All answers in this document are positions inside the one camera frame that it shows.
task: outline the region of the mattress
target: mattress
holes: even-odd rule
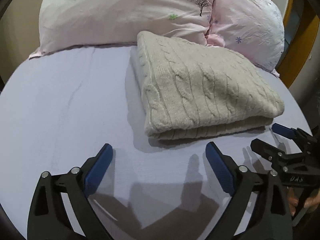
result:
[[[113,146],[114,158],[89,200],[115,240],[207,237],[230,200],[204,155],[212,140],[238,165],[263,173],[271,166],[250,150],[253,139],[299,152],[268,127],[211,139],[148,139],[130,63],[134,48],[65,50],[23,62],[9,79],[0,96],[0,202],[23,236],[40,174],[81,166],[104,143]],[[261,75],[285,102],[274,122],[310,132],[280,79]],[[63,199],[74,230],[82,233]],[[252,193],[237,233],[245,230],[255,199]]]

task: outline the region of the wooden slat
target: wooden slat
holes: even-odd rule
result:
[[[305,0],[297,34],[290,44],[284,60],[277,69],[280,79],[286,87],[291,86],[307,61],[318,33],[319,22],[315,11]]]
[[[288,22],[289,22],[291,10],[292,10],[292,5],[293,5],[293,0],[288,0],[288,6],[287,6],[287,9],[285,11],[284,19],[283,19],[284,27],[286,27]]]

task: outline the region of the human hand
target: human hand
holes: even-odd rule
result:
[[[296,207],[298,206],[298,203],[299,203],[299,199],[294,194],[294,189],[292,187],[288,188],[287,197],[289,202],[290,214],[291,216],[294,216],[296,212]],[[318,191],[316,196],[307,198],[303,207],[308,208],[308,212],[311,213],[316,210],[319,204],[320,204],[320,190]]]

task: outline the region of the folded edge of sweater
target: folded edge of sweater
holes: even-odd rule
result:
[[[235,133],[270,125],[284,111],[279,95],[237,52],[143,31],[137,54],[132,65],[149,137]]]

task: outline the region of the folded sweater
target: folded sweater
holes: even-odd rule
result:
[[[279,95],[243,55],[181,38],[138,34],[135,74],[152,138],[212,137],[270,125]]]

